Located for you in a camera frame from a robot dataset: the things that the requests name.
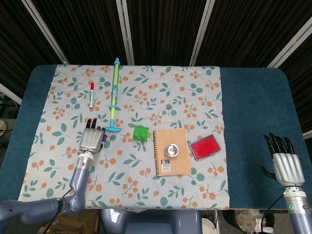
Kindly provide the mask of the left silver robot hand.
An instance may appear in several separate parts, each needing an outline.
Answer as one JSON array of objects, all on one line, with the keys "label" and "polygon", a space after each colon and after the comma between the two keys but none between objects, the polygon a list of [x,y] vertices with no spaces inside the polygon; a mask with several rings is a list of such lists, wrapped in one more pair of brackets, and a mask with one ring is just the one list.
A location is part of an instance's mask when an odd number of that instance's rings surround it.
[{"label": "left silver robot hand", "polygon": [[88,119],[83,131],[79,150],[81,152],[98,153],[102,149],[102,141],[105,134],[105,128],[97,126],[97,118]]}]

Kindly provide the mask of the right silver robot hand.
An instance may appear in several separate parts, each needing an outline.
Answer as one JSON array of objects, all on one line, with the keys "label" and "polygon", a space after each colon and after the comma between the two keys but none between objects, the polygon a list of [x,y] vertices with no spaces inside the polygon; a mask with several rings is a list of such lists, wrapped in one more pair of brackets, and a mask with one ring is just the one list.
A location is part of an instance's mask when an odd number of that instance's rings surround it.
[{"label": "right silver robot hand", "polygon": [[268,172],[261,166],[262,174],[276,180],[283,187],[302,186],[305,178],[292,142],[287,137],[281,138],[272,133],[263,137],[268,145],[274,172]]}]

